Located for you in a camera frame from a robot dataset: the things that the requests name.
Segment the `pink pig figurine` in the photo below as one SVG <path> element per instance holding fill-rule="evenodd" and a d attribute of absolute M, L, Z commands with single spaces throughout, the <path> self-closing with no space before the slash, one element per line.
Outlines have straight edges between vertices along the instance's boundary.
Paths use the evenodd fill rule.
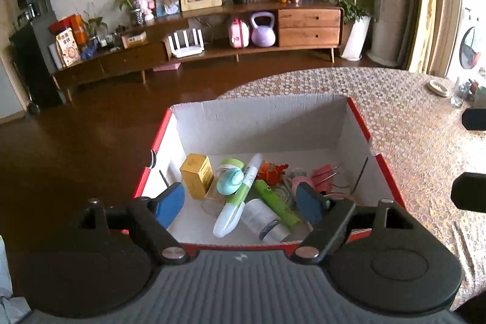
<path fill-rule="evenodd" d="M 308 177 L 306 171 L 304 171 L 302 168 L 294 168 L 288 174 L 288 178 L 291 183 L 291 191 L 294 197 L 296 197 L 297 188 L 301 183 L 306 183 L 311 187 L 314 187 L 311 178 Z"/>

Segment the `pink binder clip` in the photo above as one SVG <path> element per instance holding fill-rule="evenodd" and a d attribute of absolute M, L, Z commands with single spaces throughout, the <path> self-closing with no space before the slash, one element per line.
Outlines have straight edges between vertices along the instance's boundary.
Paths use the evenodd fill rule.
<path fill-rule="evenodd" d="M 310 180 L 319 193 L 353 196 L 358 194 L 367 167 L 368 158 L 354 164 L 344 161 L 327 164 L 314 169 L 310 174 Z"/>

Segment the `green highlighter marker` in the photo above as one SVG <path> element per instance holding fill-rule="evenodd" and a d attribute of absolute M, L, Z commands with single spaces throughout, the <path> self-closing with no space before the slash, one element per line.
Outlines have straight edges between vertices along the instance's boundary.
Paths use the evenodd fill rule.
<path fill-rule="evenodd" d="M 281 197 L 275 193 L 264 180 L 256 180 L 254 182 L 256 192 L 260 198 L 267 204 L 267 206 L 280 217 L 285 225 L 290 230 L 294 230 L 302 223 L 301 219 L 294 213 L 294 211 L 285 203 Z"/>

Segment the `yellow small box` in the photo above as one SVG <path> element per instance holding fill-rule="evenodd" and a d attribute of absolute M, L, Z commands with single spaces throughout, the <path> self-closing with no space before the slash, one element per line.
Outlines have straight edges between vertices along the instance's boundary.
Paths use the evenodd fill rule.
<path fill-rule="evenodd" d="M 206 155 L 189 154 L 180 167 L 182 180 L 195 200 L 203 201 L 213 182 L 213 169 Z"/>

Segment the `red small toy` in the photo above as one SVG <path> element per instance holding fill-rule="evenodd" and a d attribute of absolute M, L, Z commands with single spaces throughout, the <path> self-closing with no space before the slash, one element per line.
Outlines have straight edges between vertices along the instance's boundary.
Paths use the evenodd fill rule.
<path fill-rule="evenodd" d="M 256 179 L 263 180 L 267 185 L 273 187 L 282 182 L 282 177 L 286 174 L 287 168 L 288 164 L 276 165 L 265 160 L 259 167 Z"/>

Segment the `clear jar purple contents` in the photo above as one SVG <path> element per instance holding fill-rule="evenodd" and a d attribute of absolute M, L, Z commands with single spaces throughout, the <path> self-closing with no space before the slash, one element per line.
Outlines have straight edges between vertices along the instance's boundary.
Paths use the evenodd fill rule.
<path fill-rule="evenodd" d="M 245 204 L 241 221 L 263 244 L 281 244 L 290 235 L 287 225 L 259 198 Z"/>

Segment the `white green pen tube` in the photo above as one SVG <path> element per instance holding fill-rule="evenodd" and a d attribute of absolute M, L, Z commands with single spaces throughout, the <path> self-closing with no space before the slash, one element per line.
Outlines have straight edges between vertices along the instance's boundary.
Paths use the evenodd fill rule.
<path fill-rule="evenodd" d="M 230 195 L 227 199 L 225 206 L 222 208 L 222 211 L 214 224 L 213 235 L 215 237 L 225 237 L 238 225 L 245 207 L 245 199 L 256 179 L 262 161 L 263 156 L 261 153 L 257 153 L 251 158 L 244 171 L 245 176 L 242 185 L 238 188 L 236 193 Z"/>

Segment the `small teal round case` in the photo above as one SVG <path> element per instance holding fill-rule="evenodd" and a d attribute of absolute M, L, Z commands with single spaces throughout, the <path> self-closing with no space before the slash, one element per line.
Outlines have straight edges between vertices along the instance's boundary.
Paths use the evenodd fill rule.
<path fill-rule="evenodd" d="M 226 170 L 217 181 L 217 191 L 223 196 L 230 196 L 242 185 L 244 173 L 239 168 Z"/>

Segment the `red cardboard box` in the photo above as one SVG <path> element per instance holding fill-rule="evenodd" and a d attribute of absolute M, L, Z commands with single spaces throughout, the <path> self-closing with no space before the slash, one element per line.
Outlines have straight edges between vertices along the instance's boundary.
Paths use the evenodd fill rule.
<path fill-rule="evenodd" d="M 190 154 L 248 165 L 253 158 L 308 173 L 325 165 L 337 170 L 336 190 L 361 206 L 382 199 L 402 205 L 382 155 L 354 101 L 340 94 L 298 94 L 213 100 L 173 105 L 166 111 L 135 196 L 154 198 L 182 179 Z"/>

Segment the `clear drinking glass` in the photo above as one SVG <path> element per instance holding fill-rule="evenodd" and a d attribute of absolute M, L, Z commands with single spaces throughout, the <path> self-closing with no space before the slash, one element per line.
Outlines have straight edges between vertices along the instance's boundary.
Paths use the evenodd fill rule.
<path fill-rule="evenodd" d="M 450 104 L 454 108 L 461 108 L 467 99 L 471 90 L 471 81 L 462 77 L 458 77 L 456 84 L 452 90 L 450 97 Z"/>

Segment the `lace patterned tablecloth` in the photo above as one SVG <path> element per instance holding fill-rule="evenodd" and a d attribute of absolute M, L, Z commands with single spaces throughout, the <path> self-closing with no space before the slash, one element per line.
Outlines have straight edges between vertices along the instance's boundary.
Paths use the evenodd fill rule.
<path fill-rule="evenodd" d="M 467 131 L 462 111 L 426 85 L 431 77 L 377 67 L 327 67 L 283 73 L 238 86 L 222 98 L 342 94 L 353 99 L 384 156 L 408 211 L 460 260 L 453 308 L 485 291 L 485 215 L 450 200 L 464 172 L 484 173 L 485 133 Z"/>

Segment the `white wifi router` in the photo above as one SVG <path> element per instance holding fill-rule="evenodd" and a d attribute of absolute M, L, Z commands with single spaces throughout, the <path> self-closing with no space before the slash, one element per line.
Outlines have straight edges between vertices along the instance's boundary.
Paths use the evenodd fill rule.
<path fill-rule="evenodd" d="M 192 57 L 204 51 L 204 38 L 201 29 L 183 29 L 169 35 L 170 54 L 175 58 Z"/>

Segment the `purple kettlebell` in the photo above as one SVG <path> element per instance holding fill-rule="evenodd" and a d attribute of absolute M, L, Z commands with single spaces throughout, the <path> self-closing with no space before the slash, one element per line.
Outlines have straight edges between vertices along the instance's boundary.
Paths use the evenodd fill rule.
<path fill-rule="evenodd" d="M 269 18 L 268 25 L 258 25 L 258 18 Z M 252 27 L 251 41 L 260 48 L 269 48 L 275 45 L 276 35 L 273 31 L 275 17 L 271 12 L 256 12 L 250 17 L 250 24 Z"/>

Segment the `cereal snack box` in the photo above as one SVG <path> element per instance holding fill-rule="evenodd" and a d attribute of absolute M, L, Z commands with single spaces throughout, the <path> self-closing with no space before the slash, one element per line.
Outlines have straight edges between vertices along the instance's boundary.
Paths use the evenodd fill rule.
<path fill-rule="evenodd" d="M 56 48 L 64 67 L 70 67 L 73 63 L 81 60 L 79 48 L 71 28 L 67 28 L 56 35 L 55 39 Z"/>

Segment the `black cabinet with coffee machine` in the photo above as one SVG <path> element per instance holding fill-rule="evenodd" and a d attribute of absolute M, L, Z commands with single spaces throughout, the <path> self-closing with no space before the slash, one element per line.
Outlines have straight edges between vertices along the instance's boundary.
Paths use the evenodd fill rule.
<path fill-rule="evenodd" d="M 30 99 L 42 109 L 66 102 L 63 92 L 54 83 L 58 71 L 50 52 L 55 36 L 50 26 L 57 21 L 50 0 L 17 0 L 20 15 L 15 32 L 9 37 L 14 64 Z"/>

